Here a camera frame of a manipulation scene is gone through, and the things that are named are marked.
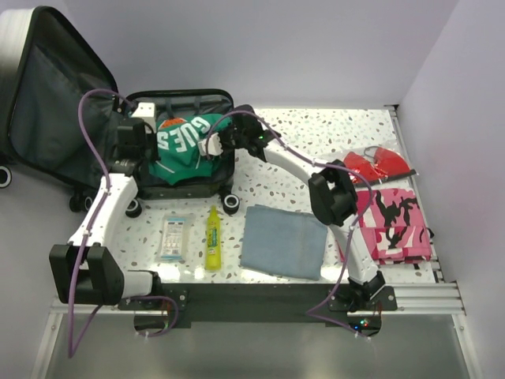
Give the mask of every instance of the bottle label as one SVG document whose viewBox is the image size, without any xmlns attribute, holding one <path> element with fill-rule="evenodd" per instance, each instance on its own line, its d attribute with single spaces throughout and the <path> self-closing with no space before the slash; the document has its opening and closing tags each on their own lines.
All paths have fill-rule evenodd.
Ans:
<svg viewBox="0 0 505 379">
<path fill-rule="evenodd" d="M 216 247 L 218 245 L 218 231 L 215 227 L 213 227 L 209 232 L 208 232 L 208 242 L 207 246 L 208 247 Z"/>
</svg>

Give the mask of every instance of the open suitcase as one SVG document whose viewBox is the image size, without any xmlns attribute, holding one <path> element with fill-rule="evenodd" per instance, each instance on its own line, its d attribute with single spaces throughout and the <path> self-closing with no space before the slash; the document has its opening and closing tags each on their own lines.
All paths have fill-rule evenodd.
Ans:
<svg viewBox="0 0 505 379">
<path fill-rule="evenodd" d="M 70 208 L 87 210 L 99 188 L 101 170 L 79 129 L 77 105 L 93 88 L 118 91 L 116 82 L 78 31 L 56 9 L 7 10 L 0 16 L 0 188 L 10 184 L 7 168 L 20 163 L 72 186 Z M 146 91 L 127 96 L 156 104 L 156 121 L 188 115 L 225 114 L 234 107 L 219 89 Z M 126 107 L 115 96 L 92 97 L 84 124 L 104 159 L 111 157 Z M 171 186 L 149 177 L 138 197 L 223 199 L 233 185 L 234 151 L 223 155 L 210 178 Z"/>
</svg>

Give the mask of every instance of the green shirt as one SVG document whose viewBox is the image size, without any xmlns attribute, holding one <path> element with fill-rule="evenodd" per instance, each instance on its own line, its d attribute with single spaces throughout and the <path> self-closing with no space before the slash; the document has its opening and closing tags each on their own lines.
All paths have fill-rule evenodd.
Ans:
<svg viewBox="0 0 505 379">
<path fill-rule="evenodd" d="M 207 160 L 198 150 L 198 141 L 203 140 L 221 114 L 185 116 L 160 122 L 156 126 L 160 160 L 152 163 L 149 171 L 170 184 L 183 179 L 210 177 L 219 164 L 219 158 Z M 226 118 L 214 129 L 223 130 L 230 124 Z"/>
</svg>

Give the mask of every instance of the white connector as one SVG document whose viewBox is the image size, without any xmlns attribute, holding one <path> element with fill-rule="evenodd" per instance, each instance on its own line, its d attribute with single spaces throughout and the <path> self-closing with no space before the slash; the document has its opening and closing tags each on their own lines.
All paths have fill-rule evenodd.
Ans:
<svg viewBox="0 0 505 379">
<path fill-rule="evenodd" d="M 206 156 L 205 146 L 207 144 L 207 138 L 202 141 L 198 141 L 198 150 L 200 151 L 201 156 Z M 219 139 L 219 135 L 214 133 L 211 135 L 211 138 L 208 142 L 208 155 L 210 156 L 220 156 L 223 153 L 223 147 L 221 145 L 221 140 Z"/>
<path fill-rule="evenodd" d="M 142 118 L 156 132 L 156 105 L 154 103 L 139 103 L 132 117 Z M 151 130 L 146 128 L 146 133 L 151 133 Z"/>
</svg>

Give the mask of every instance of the table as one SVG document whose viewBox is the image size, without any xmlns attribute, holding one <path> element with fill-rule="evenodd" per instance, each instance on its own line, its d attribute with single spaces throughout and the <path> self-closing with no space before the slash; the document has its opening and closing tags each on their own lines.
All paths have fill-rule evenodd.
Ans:
<svg viewBox="0 0 505 379">
<path fill-rule="evenodd" d="M 256 109 L 289 144 L 311 156 L 338 154 L 339 151 L 393 141 L 402 146 L 389 110 L 333 109 Z M 375 186 L 411 189 L 409 179 Z M 310 212 L 309 190 L 293 175 L 269 163 L 252 158 L 245 150 L 237 151 L 234 189 L 241 198 L 236 215 L 223 213 L 217 196 L 207 199 L 180 199 L 144 202 L 144 212 L 137 219 L 124 218 L 118 226 L 112 253 L 125 270 L 157 271 L 164 283 L 334 283 L 341 263 L 328 234 L 327 249 L 319 281 L 270 276 L 241 268 L 241 244 L 248 206 L 261 204 L 294 212 Z M 223 268 L 204 270 L 205 227 L 211 205 L 218 205 L 222 220 Z M 161 241 L 165 215 L 194 215 L 188 253 L 183 261 L 159 262 L 156 254 Z M 383 265 L 387 283 L 435 283 L 438 262 L 419 265 Z"/>
</svg>

